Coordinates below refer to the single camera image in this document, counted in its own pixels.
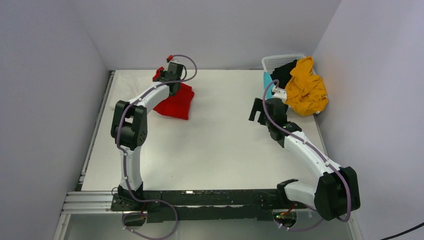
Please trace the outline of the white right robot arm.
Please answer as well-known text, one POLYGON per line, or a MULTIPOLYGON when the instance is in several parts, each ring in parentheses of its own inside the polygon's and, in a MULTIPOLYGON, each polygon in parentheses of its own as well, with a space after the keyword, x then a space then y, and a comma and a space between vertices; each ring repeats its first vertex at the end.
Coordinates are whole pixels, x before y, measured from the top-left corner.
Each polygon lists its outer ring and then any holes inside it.
POLYGON ((317 184, 308 185, 294 178, 283 181, 277 185, 276 203, 282 208, 301 203, 315 209, 326 221, 347 221, 361 206, 356 171, 340 166, 319 150, 299 125, 288 120, 287 110, 279 98, 255 98, 248 119, 254 121, 259 113, 258 123, 307 168, 317 184))

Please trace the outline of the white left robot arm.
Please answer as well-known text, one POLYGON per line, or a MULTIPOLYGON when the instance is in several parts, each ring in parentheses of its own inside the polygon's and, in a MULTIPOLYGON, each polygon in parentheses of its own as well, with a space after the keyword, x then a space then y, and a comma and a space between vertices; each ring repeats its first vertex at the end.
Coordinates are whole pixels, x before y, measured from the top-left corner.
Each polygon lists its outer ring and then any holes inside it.
POLYGON ((144 203, 140 156, 148 135, 148 114, 159 103, 176 95, 186 75, 183 64, 170 62, 167 69, 161 67, 156 71, 145 91, 115 104, 110 134, 121 157, 118 196, 131 210, 139 209, 144 203))

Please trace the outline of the red t-shirt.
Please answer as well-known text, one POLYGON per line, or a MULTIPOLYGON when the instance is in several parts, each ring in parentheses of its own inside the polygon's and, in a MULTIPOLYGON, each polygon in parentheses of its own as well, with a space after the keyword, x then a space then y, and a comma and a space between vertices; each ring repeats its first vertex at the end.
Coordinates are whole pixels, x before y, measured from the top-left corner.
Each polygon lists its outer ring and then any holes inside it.
POLYGON ((153 110, 165 117, 188 120, 192 99, 195 93, 191 86, 180 83, 179 90, 162 100, 153 110))

